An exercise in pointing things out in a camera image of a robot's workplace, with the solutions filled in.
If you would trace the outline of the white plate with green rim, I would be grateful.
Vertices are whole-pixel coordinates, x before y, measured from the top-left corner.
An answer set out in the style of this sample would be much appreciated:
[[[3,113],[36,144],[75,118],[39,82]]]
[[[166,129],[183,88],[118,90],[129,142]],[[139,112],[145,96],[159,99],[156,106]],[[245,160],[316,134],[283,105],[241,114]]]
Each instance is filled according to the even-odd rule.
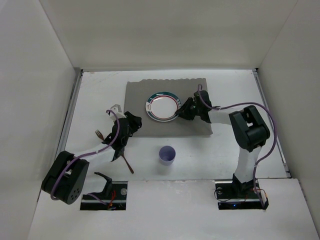
[[[175,120],[176,111],[182,106],[178,96],[168,91],[160,91],[151,95],[145,103],[147,115],[157,122],[166,123]]]

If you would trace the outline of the grey cloth napkin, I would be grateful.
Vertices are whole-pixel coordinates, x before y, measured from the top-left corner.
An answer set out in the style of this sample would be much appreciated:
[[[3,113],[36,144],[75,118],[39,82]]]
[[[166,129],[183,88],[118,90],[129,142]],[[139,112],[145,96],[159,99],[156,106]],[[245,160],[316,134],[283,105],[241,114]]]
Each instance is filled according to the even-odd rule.
[[[209,123],[195,117],[194,120],[185,120],[181,117],[169,122],[159,122],[148,116],[145,109],[149,97],[157,92],[175,94],[184,104],[189,97],[194,96],[198,85],[207,90],[205,78],[185,79],[143,79],[126,84],[124,110],[134,116],[141,117],[142,127],[133,134],[134,137],[194,137],[210,136],[213,134]]]

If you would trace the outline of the purple plastic cup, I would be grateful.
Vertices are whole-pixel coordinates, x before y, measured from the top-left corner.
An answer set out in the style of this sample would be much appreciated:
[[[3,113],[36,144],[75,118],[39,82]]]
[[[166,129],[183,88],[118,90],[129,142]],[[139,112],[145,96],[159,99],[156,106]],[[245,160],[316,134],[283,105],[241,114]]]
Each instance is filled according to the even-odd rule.
[[[159,150],[159,160],[164,166],[170,166],[176,158],[176,151],[172,146],[166,145]]]

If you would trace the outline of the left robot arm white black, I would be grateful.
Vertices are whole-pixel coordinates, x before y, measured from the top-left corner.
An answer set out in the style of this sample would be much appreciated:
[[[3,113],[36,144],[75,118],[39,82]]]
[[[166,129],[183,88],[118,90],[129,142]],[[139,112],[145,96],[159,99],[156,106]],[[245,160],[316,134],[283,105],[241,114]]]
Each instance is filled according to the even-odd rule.
[[[73,204],[80,196],[90,162],[99,157],[114,162],[125,158],[125,147],[128,140],[142,127],[142,118],[129,111],[123,115],[107,110],[115,117],[111,133],[103,137],[100,131],[96,134],[102,139],[101,144],[83,153],[60,152],[54,160],[41,184],[41,190],[50,195],[54,201]]]

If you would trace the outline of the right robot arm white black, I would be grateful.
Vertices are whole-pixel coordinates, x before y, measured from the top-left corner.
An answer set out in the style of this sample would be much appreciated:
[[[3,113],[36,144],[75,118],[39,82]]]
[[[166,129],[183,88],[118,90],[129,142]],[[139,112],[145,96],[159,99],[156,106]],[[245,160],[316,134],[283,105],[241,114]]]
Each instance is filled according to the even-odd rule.
[[[209,124],[224,124],[232,127],[239,146],[238,163],[232,176],[231,192],[236,198],[243,198],[256,184],[258,157],[262,147],[270,138],[270,130],[256,108],[248,103],[243,109],[236,109],[240,103],[231,106],[212,106],[205,90],[197,91],[193,97],[175,112],[178,117],[192,121],[196,116]]]

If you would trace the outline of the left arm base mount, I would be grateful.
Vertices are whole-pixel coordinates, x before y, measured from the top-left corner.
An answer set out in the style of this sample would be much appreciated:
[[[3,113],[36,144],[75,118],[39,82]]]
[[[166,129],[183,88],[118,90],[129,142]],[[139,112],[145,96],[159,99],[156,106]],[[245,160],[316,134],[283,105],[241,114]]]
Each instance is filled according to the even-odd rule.
[[[80,210],[125,211],[127,194],[127,181],[114,181],[103,173],[95,172],[85,180]]]

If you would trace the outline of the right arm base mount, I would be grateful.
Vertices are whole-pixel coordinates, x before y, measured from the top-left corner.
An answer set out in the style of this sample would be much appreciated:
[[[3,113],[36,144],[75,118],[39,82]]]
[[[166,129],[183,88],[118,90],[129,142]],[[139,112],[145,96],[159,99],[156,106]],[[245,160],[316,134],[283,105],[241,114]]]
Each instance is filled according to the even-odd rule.
[[[215,182],[214,197],[219,210],[266,210],[269,198],[264,189],[256,183],[239,184],[232,180]]]

